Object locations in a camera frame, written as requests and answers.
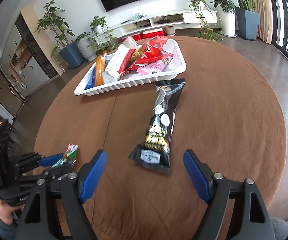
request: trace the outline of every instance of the blue gripper pad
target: blue gripper pad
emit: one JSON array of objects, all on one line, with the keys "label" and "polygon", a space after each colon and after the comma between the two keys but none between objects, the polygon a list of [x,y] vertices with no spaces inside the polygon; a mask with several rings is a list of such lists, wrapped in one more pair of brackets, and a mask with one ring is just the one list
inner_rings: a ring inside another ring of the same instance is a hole
[{"label": "blue gripper pad", "polygon": [[79,172],[78,191],[80,200],[85,203],[90,199],[95,191],[97,184],[105,170],[107,163],[107,154],[104,150],[98,150],[93,159],[84,164]]},{"label": "blue gripper pad", "polygon": [[50,157],[44,157],[38,161],[38,165],[41,167],[53,166],[62,158],[62,156],[63,156],[63,153],[52,155]]},{"label": "blue gripper pad", "polygon": [[203,199],[207,204],[209,204],[212,200],[209,194],[209,183],[204,177],[196,161],[194,160],[194,157],[197,159],[197,161],[199,161],[199,159],[196,157],[192,150],[187,150],[186,152],[184,152],[183,163],[188,173],[188,176],[193,182],[198,196]]}]

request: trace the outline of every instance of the black wrapper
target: black wrapper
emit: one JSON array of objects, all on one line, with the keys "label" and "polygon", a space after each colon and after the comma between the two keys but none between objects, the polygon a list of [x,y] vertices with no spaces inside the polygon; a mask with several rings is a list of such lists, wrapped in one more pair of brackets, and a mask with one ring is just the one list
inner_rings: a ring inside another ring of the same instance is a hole
[{"label": "black wrapper", "polygon": [[128,158],[144,168],[169,173],[175,111],[185,79],[157,81],[155,84],[156,101],[145,141],[137,145]]}]

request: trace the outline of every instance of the red box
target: red box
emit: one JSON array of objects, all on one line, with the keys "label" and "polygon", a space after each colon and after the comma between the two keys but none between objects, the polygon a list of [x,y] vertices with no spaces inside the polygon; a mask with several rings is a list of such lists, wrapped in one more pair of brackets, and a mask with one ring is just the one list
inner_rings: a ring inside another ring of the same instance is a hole
[{"label": "red box", "polygon": [[153,38],[155,36],[165,36],[163,28],[143,32],[144,39]]},{"label": "red box", "polygon": [[143,40],[143,39],[144,39],[142,33],[134,34],[134,35],[132,35],[132,37],[133,37],[133,39],[134,39],[135,41],[140,41],[140,40]]}]

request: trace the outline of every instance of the pink snack package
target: pink snack package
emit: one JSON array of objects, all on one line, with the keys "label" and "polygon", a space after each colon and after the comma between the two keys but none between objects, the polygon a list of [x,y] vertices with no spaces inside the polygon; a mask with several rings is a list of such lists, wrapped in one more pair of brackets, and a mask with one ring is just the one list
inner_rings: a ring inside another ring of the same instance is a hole
[{"label": "pink snack package", "polygon": [[173,58],[173,54],[169,54],[169,56],[163,60],[158,60],[158,61],[150,63],[144,67],[139,67],[137,69],[137,72],[141,73],[143,75],[155,74],[155,73],[162,72],[164,70],[164,68],[172,60],[172,58]]}]

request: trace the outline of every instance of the gray tile floor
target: gray tile floor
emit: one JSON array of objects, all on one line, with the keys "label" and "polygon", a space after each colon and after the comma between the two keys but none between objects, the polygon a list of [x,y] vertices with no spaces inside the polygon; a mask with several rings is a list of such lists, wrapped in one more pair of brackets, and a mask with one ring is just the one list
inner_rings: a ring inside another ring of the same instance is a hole
[{"label": "gray tile floor", "polygon": [[[194,36],[196,31],[197,29],[177,30],[176,35]],[[234,49],[252,62],[271,84],[281,104],[287,128],[287,160],[278,192],[269,208],[269,213],[270,216],[288,220],[288,59],[273,45],[266,44],[260,39],[253,42],[243,40],[240,37],[225,37],[221,44]],[[61,89],[85,65],[74,70],[68,70],[29,98],[14,122],[14,128],[17,132],[12,137],[18,145],[14,147],[13,152],[33,151],[36,135],[49,106]]]}]

